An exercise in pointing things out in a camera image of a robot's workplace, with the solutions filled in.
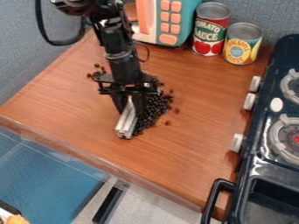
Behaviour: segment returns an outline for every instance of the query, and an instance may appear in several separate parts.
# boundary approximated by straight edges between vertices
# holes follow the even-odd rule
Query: orange button
[[[179,34],[181,32],[181,26],[179,24],[172,24],[170,31],[173,34]]]
[[[171,22],[174,24],[179,24],[181,22],[181,15],[171,14]]]
[[[170,1],[161,1],[161,10],[168,11],[170,9]]]
[[[162,32],[169,32],[170,31],[170,25],[166,23],[161,23],[161,31]]]
[[[170,13],[163,11],[160,14],[160,18],[162,21],[168,22],[168,21],[170,21]]]
[[[182,10],[182,3],[173,2],[171,4],[171,10],[174,11],[174,12],[180,12]]]
[[[169,34],[162,34],[159,37],[159,40],[161,41],[161,43],[164,43],[164,44],[170,45],[170,46],[173,46],[177,43],[177,37],[174,35],[169,35]]]

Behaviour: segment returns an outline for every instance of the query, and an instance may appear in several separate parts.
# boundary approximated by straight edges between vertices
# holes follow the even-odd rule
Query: tomato sauce can
[[[205,56],[220,54],[230,17],[229,9],[222,3],[199,5],[193,33],[193,51]]]
[[[255,24],[232,24],[226,35],[223,57],[234,65],[249,65],[258,55],[262,40],[262,31]]]

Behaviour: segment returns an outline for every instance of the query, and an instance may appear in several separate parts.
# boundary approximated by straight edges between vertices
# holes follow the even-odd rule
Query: stove knob
[[[274,98],[270,103],[270,108],[273,112],[280,112],[283,108],[283,101],[281,98]]]
[[[261,77],[254,76],[253,79],[251,80],[250,91],[256,93],[260,85],[261,85]]]
[[[246,110],[251,110],[254,106],[256,94],[247,94],[243,108]]]
[[[239,153],[240,146],[242,145],[244,136],[241,134],[234,134],[232,144],[231,144],[231,151]]]

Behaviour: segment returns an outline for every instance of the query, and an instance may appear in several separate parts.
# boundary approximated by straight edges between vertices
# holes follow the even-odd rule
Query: pile of coffee beans
[[[146,106],[143,113],[138,116],[137,124],[133,132],[134,136],[141,135],[145,129],[154,126],[159,117],[167,112],[173,102],[173,96],[165,94],[148,94],[145,96]]]

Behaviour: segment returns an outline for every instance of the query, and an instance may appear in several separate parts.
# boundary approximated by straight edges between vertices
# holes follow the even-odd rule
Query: red can label
[[[193,35],[193,51],[205,56],[220,54],[228,23],[229,17],[221,20],[197,17]]]

